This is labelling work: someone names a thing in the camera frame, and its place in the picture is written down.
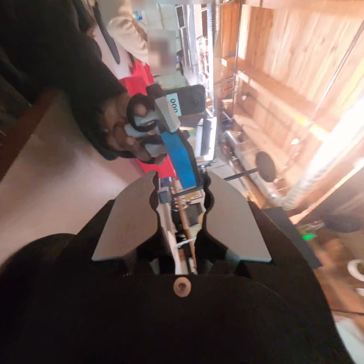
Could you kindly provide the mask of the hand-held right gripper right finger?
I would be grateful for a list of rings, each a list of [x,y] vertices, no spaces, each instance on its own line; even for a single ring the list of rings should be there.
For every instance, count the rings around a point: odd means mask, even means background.
[[[270,263],[268,251],[247,199],[228,181],[208,171],[204,175],[205,213],[202,231],[231,264]]]

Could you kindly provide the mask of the red plastic bin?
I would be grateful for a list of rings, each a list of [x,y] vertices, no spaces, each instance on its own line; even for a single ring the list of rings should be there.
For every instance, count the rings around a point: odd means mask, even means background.
[[[130,76],[119,79],[119,82],[127,89],[131,96],[138,93],[146,95],[147,86],[154,83],[150,67],[144,62],[135,61],[131,66],[130,73]],[[154,170],[158,172],[159,178],[177,177],[169,157],[161,165],[148,165],[139,160],[137,162],[144,173]]]

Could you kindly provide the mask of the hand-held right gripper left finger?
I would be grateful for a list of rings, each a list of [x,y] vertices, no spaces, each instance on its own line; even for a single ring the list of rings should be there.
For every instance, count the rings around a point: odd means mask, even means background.
[[[150,171],[119,193],[96,245],[93,261],[129,257],[158,232],[161,225],[157,212],[158,187],[158,172]]]

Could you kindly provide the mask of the bright light panel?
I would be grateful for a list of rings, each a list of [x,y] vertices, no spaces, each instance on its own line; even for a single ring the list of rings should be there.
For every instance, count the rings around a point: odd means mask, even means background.
[[[195,157],[210,162],[214,158],[216,144],[217,117],[202,118],[197,125]]]

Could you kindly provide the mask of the black dimpled pad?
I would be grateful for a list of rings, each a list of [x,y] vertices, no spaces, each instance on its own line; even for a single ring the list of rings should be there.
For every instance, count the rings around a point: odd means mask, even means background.
[[[1,363],[15,343],[36,284],[74,236],[62,233],[37,239],[1,265]]]

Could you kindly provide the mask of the black light stand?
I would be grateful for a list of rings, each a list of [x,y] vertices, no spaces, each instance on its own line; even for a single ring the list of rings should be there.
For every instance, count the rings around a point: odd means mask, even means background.
[[[248,171],[244,171],[238,174],[225,177],[224,180],[232,181],[238,178],[242,178],[247,175],[258,173],[261,179],[267,183],[272,183],[276,179],[276,168],[275,163],[272,158],[266,152],[259,151],[256,153],[255,157],[256,167]]]

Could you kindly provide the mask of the person's left hand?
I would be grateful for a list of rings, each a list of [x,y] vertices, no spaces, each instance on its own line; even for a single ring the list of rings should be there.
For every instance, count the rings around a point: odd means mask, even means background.
[[[151,110],[149,98],[140,93],[134,96],[128,92],[121,93],[105,103],[101,111],[100,128],[106,145],[116,157],[137,159],[152,165],[165,162],[166,153],[152,156],[145,147],[151,141],[162,142],[160,137],[149,137],[156,134],[155,128],[143,131],[138,137],[130,136],[125,130],[126,125],[129,125],[129,116],[145,118]]]

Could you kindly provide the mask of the blue black eraser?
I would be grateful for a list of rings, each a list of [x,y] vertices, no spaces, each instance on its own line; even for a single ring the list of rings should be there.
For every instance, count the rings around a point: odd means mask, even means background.
[[[162,141],[183,189],[200,185],[194,150],[181,130],[174,133],[162,132]]]

